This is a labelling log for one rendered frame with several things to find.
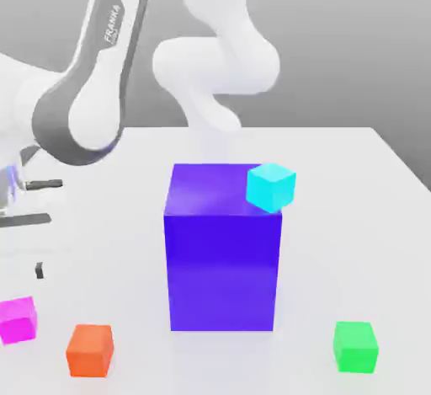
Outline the large purple box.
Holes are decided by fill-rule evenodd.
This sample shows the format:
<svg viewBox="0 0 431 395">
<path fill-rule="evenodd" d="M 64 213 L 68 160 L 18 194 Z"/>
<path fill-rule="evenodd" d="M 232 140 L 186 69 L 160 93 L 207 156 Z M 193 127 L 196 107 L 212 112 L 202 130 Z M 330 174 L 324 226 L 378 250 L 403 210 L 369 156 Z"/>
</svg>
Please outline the large purple box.
<svg viewBox="0 0 431 395">
<path fill-rule="evenodd" d="M 249 169 L 173 166 L 163 214 L 173 331 L 274 327 L 282 216 L 247 202 Z"/>
</svg>

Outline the small orange cube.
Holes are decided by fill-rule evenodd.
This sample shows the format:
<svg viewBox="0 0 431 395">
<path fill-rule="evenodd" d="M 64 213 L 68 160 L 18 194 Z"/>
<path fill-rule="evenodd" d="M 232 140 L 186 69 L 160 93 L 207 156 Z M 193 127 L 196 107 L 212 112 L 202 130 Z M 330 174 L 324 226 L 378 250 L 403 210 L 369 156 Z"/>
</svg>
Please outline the small orange cube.
<svg viewBox="0 0 431 395">
<path fill-rule="evenodd" d="M 73 377 L 106 377 L 113 353 L 110 325 L 77 324 L 66 350 L 69 373 Z"/>
</svg>

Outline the small magenta cube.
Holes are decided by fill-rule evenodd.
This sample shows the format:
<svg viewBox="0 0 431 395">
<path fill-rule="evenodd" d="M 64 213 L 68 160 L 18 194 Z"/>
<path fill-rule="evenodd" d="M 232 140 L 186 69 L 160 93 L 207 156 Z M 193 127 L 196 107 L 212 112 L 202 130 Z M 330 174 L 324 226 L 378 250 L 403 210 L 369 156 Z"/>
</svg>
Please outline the small magenta cube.
<svg viewBox="0 0 431 395">
<path fill-rule="evenodd" d="M 0 302 L 0 340 L 4 345 L 34 339 L 37 323 L 32 296 Z"/>
</svg>

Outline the small green cube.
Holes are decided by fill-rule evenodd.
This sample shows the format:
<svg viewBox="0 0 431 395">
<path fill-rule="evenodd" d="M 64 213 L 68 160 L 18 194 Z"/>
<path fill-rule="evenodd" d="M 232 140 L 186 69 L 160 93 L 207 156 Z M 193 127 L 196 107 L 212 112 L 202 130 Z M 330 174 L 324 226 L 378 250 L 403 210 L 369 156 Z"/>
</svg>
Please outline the small green cube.
<svg viewBox="0 0 431 395">
<path fill-rule="evenodd" d="M 372 374 L 379 345 L 368 322 L 337 321 L 333 335 L 333 353 L 339 372 Z"/>
</svg>

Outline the small cyan cube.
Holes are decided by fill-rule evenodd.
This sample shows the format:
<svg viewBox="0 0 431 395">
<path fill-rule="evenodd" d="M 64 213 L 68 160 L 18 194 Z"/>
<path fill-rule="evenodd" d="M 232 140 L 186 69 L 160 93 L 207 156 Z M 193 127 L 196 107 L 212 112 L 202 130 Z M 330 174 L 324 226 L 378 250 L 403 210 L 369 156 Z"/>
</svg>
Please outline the small cyan cube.
<svg viewBox="0 0 431 395">
<path fill-rule="evenodd" d="M 275 213 L 295 197 L 296 172 L 277 163 L 264 163 L 247 171 L 246 200 L 256 207 Z"/>
</svg>

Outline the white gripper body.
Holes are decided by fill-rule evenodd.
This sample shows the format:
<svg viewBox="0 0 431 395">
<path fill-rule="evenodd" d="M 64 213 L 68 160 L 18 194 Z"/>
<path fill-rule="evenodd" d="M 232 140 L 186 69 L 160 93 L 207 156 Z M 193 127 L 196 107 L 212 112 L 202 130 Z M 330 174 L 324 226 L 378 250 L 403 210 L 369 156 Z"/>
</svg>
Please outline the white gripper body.
<svg viewBox="0 0 431 395">
<path fill-rule="evenodd" d="M 0 210 L 0 254 L 35 254 L 61 248 L 61 213 L 55 208 Z"/>
</svg>

